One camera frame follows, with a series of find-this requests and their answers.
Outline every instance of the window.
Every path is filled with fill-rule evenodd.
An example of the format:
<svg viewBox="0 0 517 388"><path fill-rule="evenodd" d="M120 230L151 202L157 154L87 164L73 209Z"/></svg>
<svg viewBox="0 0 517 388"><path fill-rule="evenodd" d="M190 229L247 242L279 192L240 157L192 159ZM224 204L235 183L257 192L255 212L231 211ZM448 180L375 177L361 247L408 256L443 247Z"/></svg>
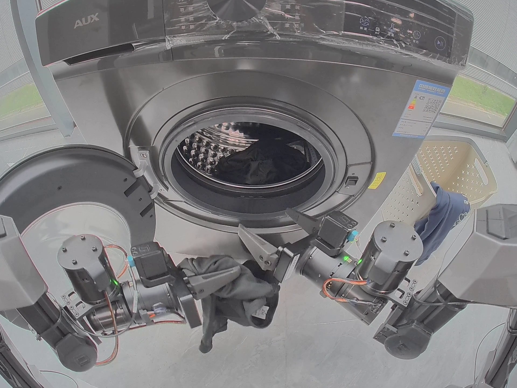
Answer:
<svg viewBox="0 0 517 388"><path fill-rule="evenodd" d="M0 0L0 138L25 123L50 118L18 43L10 0Z"/></svg>
<svg viewBox="0 0 517 388"><path fill-rule="evenodd" d="M442 113L502 128L515 98L467 76L456 77Z"/></svg>

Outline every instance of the laundry basket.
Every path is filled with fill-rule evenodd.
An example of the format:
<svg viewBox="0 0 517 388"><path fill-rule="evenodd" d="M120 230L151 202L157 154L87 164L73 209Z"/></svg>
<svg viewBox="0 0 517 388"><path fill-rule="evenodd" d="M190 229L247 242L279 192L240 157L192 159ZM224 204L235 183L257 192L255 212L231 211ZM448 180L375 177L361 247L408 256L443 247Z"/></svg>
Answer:
<svg viewBox="0 0 517 388"><path fill-rule="evenodd" d="M412 225L423 218L436 202L431 181L465 195L472 209L497 192L494 174L473 140L430 136L382 205L384 220Z"/></svg>

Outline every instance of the washing machine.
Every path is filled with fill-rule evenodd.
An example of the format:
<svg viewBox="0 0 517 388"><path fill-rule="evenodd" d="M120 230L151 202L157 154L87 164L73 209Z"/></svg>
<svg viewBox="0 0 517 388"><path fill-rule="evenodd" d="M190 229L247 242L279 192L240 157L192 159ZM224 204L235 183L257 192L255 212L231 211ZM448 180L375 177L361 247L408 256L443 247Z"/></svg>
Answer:
<svg viewBox="0 0 517 388"><path fill-rule="evenodd" d="M65 0L36 18L38 44L89 145L12 167L0 213L23 230L96 202L133 244L240 258L240 223L276 245L305 235L287 208L341 210L360 230L465 68L472 27L449 0ZM303 165L225 175L257 142Z"/></svg>

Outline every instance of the washing machine drum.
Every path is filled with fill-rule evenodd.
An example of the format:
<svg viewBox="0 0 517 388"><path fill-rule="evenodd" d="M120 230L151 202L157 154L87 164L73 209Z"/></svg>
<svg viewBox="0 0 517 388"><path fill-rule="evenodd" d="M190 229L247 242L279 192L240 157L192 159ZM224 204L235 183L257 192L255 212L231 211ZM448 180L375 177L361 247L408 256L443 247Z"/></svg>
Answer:
<svg viewBox="0 0 517 388"><path fill-rule="evenodd" d="M172 173L183 171L193 181L183 184L193 196L222 210L252 214L303 203L320 188L324 171L310 142L256 122L224 122L196 131L180 142L170 165Z"/></svg>

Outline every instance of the clothing tag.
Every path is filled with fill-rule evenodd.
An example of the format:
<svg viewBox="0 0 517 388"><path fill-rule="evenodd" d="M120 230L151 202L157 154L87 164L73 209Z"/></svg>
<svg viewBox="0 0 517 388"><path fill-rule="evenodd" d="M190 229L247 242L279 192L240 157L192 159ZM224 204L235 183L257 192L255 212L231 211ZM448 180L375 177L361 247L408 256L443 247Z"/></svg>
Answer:
<svg viewBox="0 0 517 388"><path fill-rule="evenodd" d="M255 318L259 318L259 319L266 319L266 314L267 314L268 310L269 310L269 307L264 305L251 316L255 316Z"/></svg>

